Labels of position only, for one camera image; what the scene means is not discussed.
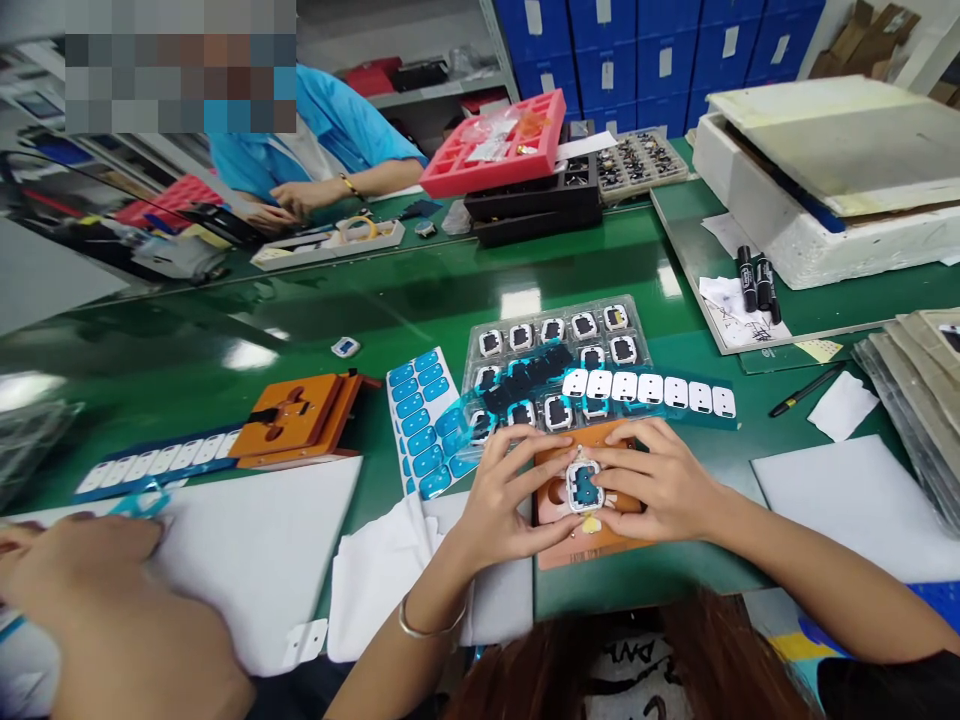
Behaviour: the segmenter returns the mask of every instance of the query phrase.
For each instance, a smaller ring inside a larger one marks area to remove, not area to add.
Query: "pen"
[[[812,383],[810,383],[810,384],[807,385],[805,388],[803,388],[803,390],[797,390],[797,391],[796,391],[795,393],[793,393],[790,397],[788,397],[788,398],[787,398],[786,400],[784,400],[782,403],[780,403],[779,405],[777,405],[773,410],[771,410],[771,411],[770,411],[770,417],[778,417],[778,416],[780,416],[780,415],[783,415],[787,410],[789,410],[790,408],[792,408],[792,407],[793,407],[794,405],[796,405],[800,400],[802,400],[802,399],[805,398],[807,395],[809,395],[809,394],[812,393],[814,390],[816,390],[818,387],[820,387],[821,385],[823,385],[827,380],[829,380],[830,378],[833,378],[833,377],[839,375],[840,372],[843,370],[843,368],[846,366],[846,364],[847,364],[847,362],[846,362],[846,360],[844,360],[843,362],[841,362],[841,363],[839,363],[839,364],[837,364],[837,365],[834,365],[832,368],[830,368],[829,370],[827,370],[823,375],[821,375],[821,376],[818,377],[816,380],[814,380]]]

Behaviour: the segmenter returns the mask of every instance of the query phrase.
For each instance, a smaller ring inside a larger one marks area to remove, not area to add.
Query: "bracelet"
[[[350,192],[352,192],[353,195],[354,195],[354,197],[356,197],[358,200],[360,200],[360,202],[366,202],[366,201],[367,201],[367,199],[366,199],[365,197],[363,197],[363,195],[360,193],[360,191],[357,190],[357,188],[354,187],[353,183],[350,182],[350,178],[348,178],[344,173],[340,173],[340,179],[343,180],[344,184],[345,184],[348,188],[350,188]]]
[[[403,630],[407,635],[414,638],[415,640],[429,640],[430,638],[441,637],[443,635],[448,635],[452,633],[457,625],[460,624],[460,621],[463,620],[464,614],[467,612],[467,603],[463,603],[463,609],[460,611],[460,614],[457,615],[457,619],[453,621],[453,625],[443,630],[438,630],[435,633],[422,633],[414,630],[412,627],[407,625],[407,598],[410,597],[410,593],[407,593],[403,596],[403,600],[400,601],[400,609],[397,613],[397,617],[400,620],[400,629]]]

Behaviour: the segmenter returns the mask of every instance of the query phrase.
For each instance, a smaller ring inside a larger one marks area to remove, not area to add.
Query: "sticker sheet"
[[[476,468],[458,457],[460,393],[439,347],[387,373],[387,400],[405,495],[430,500]]]

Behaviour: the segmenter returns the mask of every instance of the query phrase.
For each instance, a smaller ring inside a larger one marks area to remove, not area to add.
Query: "black marker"
[[[737,264],[740,266],[740,290],[743,292],[744,308],[747,312],[754,312],[757,309],[757,286],[753,278],[749,245],[737,248]]]

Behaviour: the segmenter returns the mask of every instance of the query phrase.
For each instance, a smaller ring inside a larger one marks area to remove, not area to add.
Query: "finger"
[[[562,455],[558,455],[542,465],[537,465],[535,468],[527,470],[523,475],[509,483],[508,489],[511,498],[515,499],[517,505],[519,505],[527,495],[535,493],[551,478],[563,472],[563,470],[573,462],[576,456],[577,449],[571,448]]]

